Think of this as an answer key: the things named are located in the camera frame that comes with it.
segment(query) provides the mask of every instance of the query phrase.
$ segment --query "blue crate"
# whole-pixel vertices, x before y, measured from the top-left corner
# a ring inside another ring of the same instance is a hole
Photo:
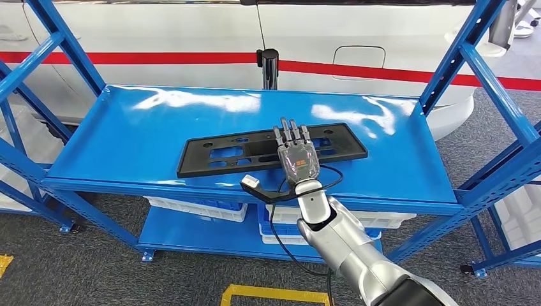
[[[259,225],[261,227],[261,234],[273,235],[271,229],[271,222],[269,221],[269,212],[265,208],[265,205],[257,205],[257,216]],[[299,229],[297,228],[296,224],[274,223],[274,229],[279,236],[300,235]],[[383,228],[366,228],[366,234],[370,238],[378,238],[383,230]]]
[[[222,208],[227,210],[233,210],[234,212],[238,212],[242,209],[242,203],[239,202],[232,202],[232,201],[218,201],[218,200],[202,200],[198,198],[172,198],[172,200],[177,201],[185,201],[190,202],[194,204],[199,205],[205,205],[209,207],[216,207],[216,208]]]

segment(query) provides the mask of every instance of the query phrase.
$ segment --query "black cable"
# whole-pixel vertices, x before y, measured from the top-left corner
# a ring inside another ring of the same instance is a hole
[[[329,297],[329,306],[334,306],[334,301],[332,300],[332,290],[330,289],[331,276],[332,276],[332,270],[329,268],[329,272],[327,272],[327,296]]]
[[[321,190],[324,190],[324,189],[328,189],[338,183],[340,183],[343,179],[344,179],[344,175],[343,173],[336,169],[336,168],[333,168],[331,166],[327,166],[327,165],[320,165],[322,168],[326,168],[326,169],[329,169],[329,170],[332,170],[334,172],[336,172],[338,175],[339,175],[339,178],[337,180],[335,180],[334,182],[330,183],[330,184],[327,184],[323,187],[319,187],[319,188],[316,188],[316,189],[313,189],[313,190],[309,190],[309,191],[305,191],[303,193],[300,193],[296,196],[296,198],[300,197],[300,196],[304,196],[304,195],[307,195],[309,193],[315,193],[317,191],[321,191]],[[282,186],[284,186],[284,183],[286,182],[286,179],[284,178],[282,180],[282,183],[280,183],[280,185],[278,186],[278,189],[276,189],[276,192],[280,193],[280,191],[282,190]],[[329,271],[327,273],[320,273],[320,272],[315,272],[315,271],[312,271],[308,268],[306,268],[305,266],[303,266],[301,263],[299,263],[297,261],[297,258],[295,258],[295,256],[287,249],[287,247],[285,246],[285,244],[282,242],[282,240],[280,239],[280,237],[278,237],[278,234],[276,233],[276,230],[274,229],[274,223],[273,223],[273,218],[274,218],[274,211],[276,209],[276,202],[272,204],[272,210],[271,210],[271,213],[270,213],[270,217],[269,217],[269,223],[270,223],[270,228],[272,230],[272,234],[274,234],[274,237],[276,237],[276,240],[278,241],[278,243],[280,244],[280,246],[282,247],[282,249],[284,250],[284,252],[286,252],[287,255],[289,255],[289,257],[291,258],[291,260],[303,271],[305,271],[306,273],[308,274],[311,274],[311,275],[314,275],[314,276],[327,276],[327,295],[329,296],[329,305],[330,306],[334,306],[334,303],[332,301],[332,292],[331,292],[331,289],[330,289],[330,277],[332,275],[332,270],[329,268]]]
[[[281,189],[282,185],[284,184],[285,182],[285,178],[284,178],[284,181],[282,181],[282,184],[280,184],[280,188],[278,189],[278,192],[279,190]],[[272,204],[272,210],[271,210],[271,213],[270,213],[270,217],[269,217],[269,222],[270,222],[270,228],[272,230],[272,234],[274,234],[274,237],[276,237],[276,240],[278,240],[278,243],[280,244],[280,246],[282,246],[282,249],[284,249],[284,252],[287,253],[287,255],[289,255],[289,257],[291,258],[291,260],[303,271],[305,271],[306,273],[308,274],[311,274],[311,275],[314,275],[314,276],[327,276],[326,273],[319,273],[319,272],[314,272],[308,268],[306,268],[305,266],[303,266],[301,263],[299,263],[297,261],[297,258],[295,258],[295,256],[293,254],[291,254],[291,252],[287,249],[287,247],[285,246],[285,244],[282,242],[282,240],[280,239],[280,237],[278,237],[278,234],[276,233],[276,230],[274,229],[274,223],[272,221],[272,219],[274,218],[274,209],[276,208],[276,203],[273,203]]]

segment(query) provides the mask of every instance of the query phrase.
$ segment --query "lower shelf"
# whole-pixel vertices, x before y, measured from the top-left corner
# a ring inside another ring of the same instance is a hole
[[[519,265],[519,266],[532,266],[535,268],[541,268],[541,254],[537,256],[532,256],[530,258],[522,259],[519,261],[515,261],[513,264]]]
[[[248,205],[246,217],[241,223],[151,207],[138,246],[166,251],[290,259],[280,245],[262,242],[255,205]],[[381,252],[379,240],[376,246]],[[309,245],[287,247],[299,261],[323,262]]]

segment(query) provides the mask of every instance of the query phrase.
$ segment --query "white plastic crate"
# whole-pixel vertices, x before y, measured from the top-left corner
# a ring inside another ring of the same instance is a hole
[[[272,205],[266,205],[267,211],[272,211]],[[415,218],[417,214],[405,214],[400,212],[359,212],[352,214],[360,220],[365,228],[399,228],[402,221]],[[274,209],[274,223],[295,224],[300,219],[300,208],[276,206]]]
[[[541,239],[540,185],[525,185],[498,201],[495,207],[512,250]]]
[[[279,244],[278,239],[274,235],[265,235],[261,230],[261,224],[259,224],[259,234],[261,235],[261,240],[264,244]],[[307,245],[308,243],[301,235],[278,235],[283,244],[293,244],[293,245]],[[377,237],[370,237],[372,240],[378,240],[382,237],[382,233]]]
[[[152,206],[178,210],[180,212],[188,212],[196,215],[204,215],[207,217],[225,219],[235,222],[244,221],[246,216],[246,209],[248,204],[242,204],[242,208],[239,211],[227,210],[218,207],[210,207],[206,205],[190,203],[179,200],[171,200],[166,198],[159,198],[154,196],[146,196]]]
[[[49,133],[45,124],[37,121],[27,106],[10,105],[13,117],[17,123],[19,134],[26,153],[36,163],[53,163],[64,147],[62,141]],[[13,145],[10,132],[6,127],[4,117],[0,116],[0,137]],[[0,180],[32,197],[28,182],[5,166],[0,164]],[[10,197],[0,193],[0,208],[31,211],[30,208],[16,202]]]

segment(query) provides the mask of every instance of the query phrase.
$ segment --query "shelf foot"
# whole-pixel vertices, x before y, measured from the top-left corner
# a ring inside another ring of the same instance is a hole
[[[84,227],[82,225],[80,225],[80,224],[75,223],[75,220],[71,220],[71,223],[63,224],[60,227],[60,232],[61,233],[77,234],[78,232],[83,231],[83,230],[84,230]]]
[[[475,277],[484,279],[488,276],[487,271],[485,269],[474,271],[473,267],[471,265],[461,265],[460,271],[466,275],[474,275]]]
[[[155,250],[146,250],[143,252],[143,256],[141,258],[141,261],[148,262],[152,261],[154,259],[154,252]]]

